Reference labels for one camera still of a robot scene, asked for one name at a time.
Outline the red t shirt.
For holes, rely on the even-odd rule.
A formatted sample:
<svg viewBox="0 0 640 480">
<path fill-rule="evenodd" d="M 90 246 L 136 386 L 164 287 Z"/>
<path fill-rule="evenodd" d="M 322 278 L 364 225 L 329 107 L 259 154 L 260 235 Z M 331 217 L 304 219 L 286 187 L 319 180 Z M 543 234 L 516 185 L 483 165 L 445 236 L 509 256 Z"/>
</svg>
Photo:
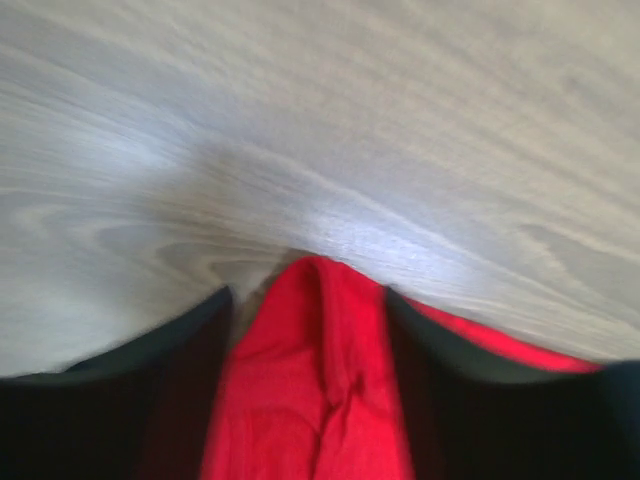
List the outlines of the red t shirt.
<svg viewBox="0 0 640 480">
<path fill-rule="evenodd" d="M 321 257 L 298 260 L 276 279 L 227 362 L 202 478 L 419 479 L 399 400 L 387 290 Z M 507 359 L 560 373 L 600 369 L 406 300 Z"/>
</svg>

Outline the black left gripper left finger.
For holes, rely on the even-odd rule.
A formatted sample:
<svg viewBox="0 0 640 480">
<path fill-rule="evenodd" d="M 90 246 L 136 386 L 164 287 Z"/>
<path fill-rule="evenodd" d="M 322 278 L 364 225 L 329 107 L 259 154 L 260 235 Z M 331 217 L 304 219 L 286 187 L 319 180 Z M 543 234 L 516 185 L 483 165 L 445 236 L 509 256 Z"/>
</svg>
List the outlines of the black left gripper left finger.
<svg viewBox="0 0 640 480">
<path fill-rule="evenodd" d="M 223 287 L 62 371 L 2 378 L 2 478 L 197 478 L 233 313 Z"/>
</svg>

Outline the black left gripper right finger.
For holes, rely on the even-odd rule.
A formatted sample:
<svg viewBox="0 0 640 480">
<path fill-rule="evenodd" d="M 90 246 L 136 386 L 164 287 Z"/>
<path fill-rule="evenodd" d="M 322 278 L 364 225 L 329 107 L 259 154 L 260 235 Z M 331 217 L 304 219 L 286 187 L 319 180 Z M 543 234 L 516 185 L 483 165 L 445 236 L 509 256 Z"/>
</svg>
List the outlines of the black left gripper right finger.
<svg viewBox="0 0 640 480">
<path fill-rule="evenodd" d="M 635 479 L 639 365 L 525 365 L 437 324 L 394 290 L 387 325 L 419 479 Z"/>
</svg>

